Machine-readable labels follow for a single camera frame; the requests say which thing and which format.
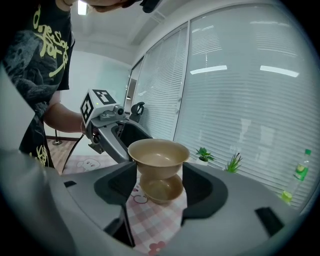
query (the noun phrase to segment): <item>large bowl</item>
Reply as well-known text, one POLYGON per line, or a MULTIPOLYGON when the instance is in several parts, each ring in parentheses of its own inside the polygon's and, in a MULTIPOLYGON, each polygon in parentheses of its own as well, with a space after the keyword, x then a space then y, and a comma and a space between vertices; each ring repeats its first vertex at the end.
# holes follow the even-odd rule
POLYGON ((140 186, 144 194, 158 205, 169 204, 184 190, 182 180, 177 174, 166 179, 149 179, 141 175, 140 186))
POLYGON ((189 158, 189 150, 176 142, 147 138, 135 141, 128 154, 136 161, 137 169, 150 179, 167 179, 174 176, 189 158))

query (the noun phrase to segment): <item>window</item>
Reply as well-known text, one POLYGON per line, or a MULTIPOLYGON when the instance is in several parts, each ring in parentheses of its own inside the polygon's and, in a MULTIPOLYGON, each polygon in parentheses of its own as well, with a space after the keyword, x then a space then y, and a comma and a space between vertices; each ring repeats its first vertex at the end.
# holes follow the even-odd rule
POLYGON ((144 102, 140 124, 158 139, 173 140, 183 91, 187 26, 154 45, 143 59, 133 104, 144 102))
POLYGON ((278 9, 241 6, 191 21, 188 62, 174 140, 205 147, 225 168, 280 194, 310 149, 309 172, 292 205, 304 206, 319 177, 320 74, 307 43, 278 9))

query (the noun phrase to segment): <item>metal stand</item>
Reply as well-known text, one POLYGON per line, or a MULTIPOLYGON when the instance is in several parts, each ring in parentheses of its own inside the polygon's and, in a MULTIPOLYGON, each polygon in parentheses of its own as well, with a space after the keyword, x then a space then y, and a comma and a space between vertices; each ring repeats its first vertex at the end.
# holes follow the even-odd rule
POLYGON ((60 145, 62 143, 62 141, 58 139, 57 130, 54 130, 54 132, 55 132, 55 141, 52 142, 52 144, 57 146, 57 145, 60 145))

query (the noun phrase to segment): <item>ceiling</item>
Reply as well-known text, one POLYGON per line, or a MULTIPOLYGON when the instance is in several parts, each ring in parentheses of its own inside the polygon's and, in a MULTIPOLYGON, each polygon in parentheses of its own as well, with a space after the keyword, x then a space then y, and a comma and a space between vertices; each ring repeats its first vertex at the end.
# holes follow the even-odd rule
POLYGON ((104 55, 132 65, 144 38, 167 16, 190 0, 162 0, 152 13, 144 13, 139 3, 106 13, 89 10, 78 15, 78 3, 71 8, 74 49, 104 55))

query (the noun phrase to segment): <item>tablecloth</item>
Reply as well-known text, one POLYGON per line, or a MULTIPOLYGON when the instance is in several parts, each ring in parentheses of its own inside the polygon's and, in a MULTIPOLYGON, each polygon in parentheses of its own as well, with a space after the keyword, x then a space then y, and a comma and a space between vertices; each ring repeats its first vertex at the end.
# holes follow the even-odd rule
MULTIPOLYGON (((89 172, 114 164, 116 162, 107 154, 71 155, 63 174, 89 172)), ((182 178, 182 168, 178 175, 182 178)), ((134 249, 154 256, 179 231, 182 212, 187 207, 187 195, 183 190, 181 196, 170 204, 155 204, 144 195, 140 187, 140 176, 137 172, 136 184, 126 202, 126 210, 135 242, 134 249)))

